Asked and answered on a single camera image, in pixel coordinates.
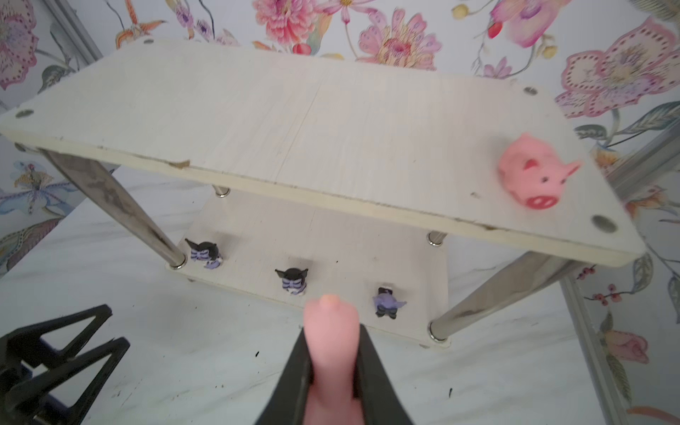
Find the black purple toy figure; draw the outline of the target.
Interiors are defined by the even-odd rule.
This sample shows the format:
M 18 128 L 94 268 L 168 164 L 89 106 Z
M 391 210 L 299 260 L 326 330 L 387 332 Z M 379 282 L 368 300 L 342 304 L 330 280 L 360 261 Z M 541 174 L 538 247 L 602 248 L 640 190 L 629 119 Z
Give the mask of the black purple toy figure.
M 407 304 L 405 301 L 396 299 L 393 290 L 388 287 L 378 288 L 377 294 L 373 297 L 373 303 L 375 315 L 378 318 L 387 316 L 391 320 L 396 320 L 398 311 Z
M 209 270 L 214 270 L 222 265 L 223 258 L 217 244 L 209 241 L 197 244 L 187 238 L 184 241 L 189 246 L 192 261 L 201 263 L 204 268 Z
M 307 288 L 308 268 L 298 269 L 295 267 L 286 270 L 276 269 L 276 274 L 281 279 L 282 288 L 292 296 L 303 295 Z

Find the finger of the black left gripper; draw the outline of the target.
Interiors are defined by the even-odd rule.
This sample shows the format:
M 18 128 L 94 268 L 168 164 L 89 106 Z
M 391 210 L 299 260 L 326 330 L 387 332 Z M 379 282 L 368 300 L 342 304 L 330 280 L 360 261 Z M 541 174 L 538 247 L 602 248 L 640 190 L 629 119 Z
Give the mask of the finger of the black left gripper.
M 1 366 L 12 367 L 22 361 L 30 367 L 61 366 L 74 359 L 112 315 L 111 308 L 102 305 L 16 329 L 1 337 Z M 55 348 L 44 339 L 47 334 L 80 322 L 88 324 L 61 349 Z
M 104 384 L 129 347 L 127 339 L 117 338 L 39 375 L 34 374 L 28 363 L 17 353 L 5 351 L 1 354 L 1 423 L 83 423 Z M 53 390 L 99 361 L 104 361 L 104 365 L 76 402 L 67 405 L 51 395 Z

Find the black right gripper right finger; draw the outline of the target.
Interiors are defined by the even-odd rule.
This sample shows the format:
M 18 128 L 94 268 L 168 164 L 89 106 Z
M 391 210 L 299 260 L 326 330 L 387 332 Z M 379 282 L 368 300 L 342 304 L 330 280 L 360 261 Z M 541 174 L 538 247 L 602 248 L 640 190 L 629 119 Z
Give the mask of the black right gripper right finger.
M 359 326 L 359 348 L 353 382 L 366 425 L 413 425 L 375 350 L 366 327 Z

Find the pink pig toy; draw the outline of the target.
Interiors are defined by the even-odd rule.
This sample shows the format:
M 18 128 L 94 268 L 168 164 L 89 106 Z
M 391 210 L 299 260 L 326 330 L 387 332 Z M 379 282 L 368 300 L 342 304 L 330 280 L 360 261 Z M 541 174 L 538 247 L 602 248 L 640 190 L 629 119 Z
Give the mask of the pink pig toy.
M 540 211 L 559 203 L 566 181 L 582 164 L 562 162 L 550 143 L 524 133 L 504 151 L 498 171 L 506 192 L 519 204 Z
M 337 295 L 324 295 L 306 303 L 303 323 L 313 372 L 304 423 L 364 423 L 353 390 L 359 352 L 357 309 Z

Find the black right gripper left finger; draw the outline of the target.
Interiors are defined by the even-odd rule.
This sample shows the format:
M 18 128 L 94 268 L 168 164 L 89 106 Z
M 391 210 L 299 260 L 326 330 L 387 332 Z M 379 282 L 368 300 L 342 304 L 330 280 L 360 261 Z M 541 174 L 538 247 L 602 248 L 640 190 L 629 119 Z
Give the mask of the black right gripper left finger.
M 313 382 L 313 366 L 303 329 L 257 425 L 302 425 Z

